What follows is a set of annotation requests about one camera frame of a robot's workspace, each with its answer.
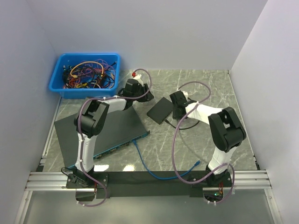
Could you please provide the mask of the small black network switch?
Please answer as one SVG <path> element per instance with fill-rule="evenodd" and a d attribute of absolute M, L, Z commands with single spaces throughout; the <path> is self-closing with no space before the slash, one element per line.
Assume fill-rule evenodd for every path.
<path fill-rule="evenodd" d="M 170 115 L 172 109 L 172 102 L 163 97 L 147 112 L 147 116 L 160 125 Z"/>

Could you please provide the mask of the large black network switch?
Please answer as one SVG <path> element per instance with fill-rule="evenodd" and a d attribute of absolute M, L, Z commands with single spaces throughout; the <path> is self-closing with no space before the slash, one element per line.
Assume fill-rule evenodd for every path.
<path fill-rule="evenodd" d="M 78 135 L 74 118 L 76 114 L 54 122 L 58 142 L 61 148 L 64 166 L 72 168 L 78 157 Z M 94 158 L 124 146 L 133 140 L 150 134 L 133 107 L 124 111 L 115 111 L 107 115 L 104 127 L 95 142 Z"/>

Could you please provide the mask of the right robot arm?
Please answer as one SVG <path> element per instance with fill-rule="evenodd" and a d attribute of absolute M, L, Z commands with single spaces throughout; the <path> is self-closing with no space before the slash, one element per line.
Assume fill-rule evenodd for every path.
<path fill-rule="evenodd" d="M 245 129 L 232 107 L 224 109 L 210 107 L 198 101 L 188 101 L 185 92 L 177 91 L 170 95 L 175 118 L 179 118 L 171 146 L 171 159 L 174 160 L 174 144 L 182 122 L 186 118 L 208 124 L 215 150 L 207 165 L 206 182 L 216 186 L 224 173 L 237 147 L 246 139 Z"/>

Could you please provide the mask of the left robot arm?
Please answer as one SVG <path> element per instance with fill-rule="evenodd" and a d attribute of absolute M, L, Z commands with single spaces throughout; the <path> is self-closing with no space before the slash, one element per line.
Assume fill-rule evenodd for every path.
<path fill-rule="evenodd" d="M 74 120 L 79 140 L 75 167 L 81 172 L 77 181 L 82 187 L 87 188 L 93 184 L 95 142 L 104 127 L 107 115 L 128 109 L 134 101 L 151 101 L 154 96 L 151 94 L 150 88 L 151 84 L 143 83 L 140 78 L 130 78 L 118 95 L 107 98 L 90 98 L 83 103 Z"/>

